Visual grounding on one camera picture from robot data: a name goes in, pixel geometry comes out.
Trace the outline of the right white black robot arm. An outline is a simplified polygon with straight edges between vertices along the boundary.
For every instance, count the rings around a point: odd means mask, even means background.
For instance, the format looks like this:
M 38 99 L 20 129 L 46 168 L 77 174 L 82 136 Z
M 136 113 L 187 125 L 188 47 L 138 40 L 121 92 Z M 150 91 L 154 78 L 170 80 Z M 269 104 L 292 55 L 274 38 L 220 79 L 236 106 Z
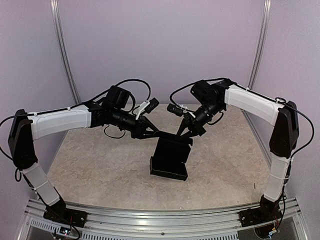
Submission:
M 185 138 L 202 136 L 206 124 L 211 125 L 212 118 L 228 106 L 251 113 L 273 126 L 269 140 L 271 167 L 267 187 L 256 210 L 256 218 L 266 222 L 275 212 L 275 205 L 284 194 L 290 178 L 294 156 L 308 146 L 308 141 L 297 148 L 299 131 L 298 116 L 305 114 L 297 109 L 292 101 L 281 97 L 275 99 L 245 88 L 229 78 L 202 79 L 188 84 L 190 93 L 198 100 L 200 107 L 193 111 L 179 106 L 179 115 L 183 117 L 177 135 Z

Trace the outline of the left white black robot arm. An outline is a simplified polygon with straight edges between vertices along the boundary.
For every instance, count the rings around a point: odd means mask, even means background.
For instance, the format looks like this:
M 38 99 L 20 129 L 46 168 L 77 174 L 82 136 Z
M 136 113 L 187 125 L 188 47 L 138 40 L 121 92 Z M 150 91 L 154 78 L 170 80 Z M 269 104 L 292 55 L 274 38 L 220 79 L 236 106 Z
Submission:
M 74 129 L 96 128 L 105 125 L 118 127 L 130 132 L 133 139 L 155 137 L 159 131 L 145 116 L 159 105 L 156 98 L 142 102 L 137 112 L 125 111 L 130 91 L 117 85 L 111 86 L 100 95 L 76 106 L 43 112 L 18 110 L 10 116 L 12 125 L 8 138 L 10 153 L 5 153 L 45 205 L 50 206 L 50 214 L 63 223 L 70 218 L 70 211 L 58 191 L 50 183 L 47 174 L 38 163 L 34 141 L 42 137 Z

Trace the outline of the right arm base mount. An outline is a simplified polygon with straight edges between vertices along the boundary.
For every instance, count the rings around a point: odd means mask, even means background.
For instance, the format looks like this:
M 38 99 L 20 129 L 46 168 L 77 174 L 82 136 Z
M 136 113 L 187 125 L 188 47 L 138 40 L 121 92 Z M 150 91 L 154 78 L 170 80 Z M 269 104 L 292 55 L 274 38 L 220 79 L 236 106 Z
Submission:
M 280 220 L 283 216 L 279 202 L 281 197 L 275 202 L 264 197 L 260 198 L 259 206 L 256 208 L 248 208 L 239 212 L 239 219 L 242 227 L 258 225 L 273 220 Z

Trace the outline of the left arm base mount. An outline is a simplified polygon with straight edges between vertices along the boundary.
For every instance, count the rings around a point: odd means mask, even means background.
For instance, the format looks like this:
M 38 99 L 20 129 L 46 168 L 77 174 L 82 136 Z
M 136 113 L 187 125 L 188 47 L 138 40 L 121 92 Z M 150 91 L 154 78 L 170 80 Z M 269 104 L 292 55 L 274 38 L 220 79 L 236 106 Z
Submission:
M 67 208 L 66 203 L 60 199 L 57 203 L 46 206 L 43 217 L 56 223 L 83 228 L 87 222 L 88 213 Z

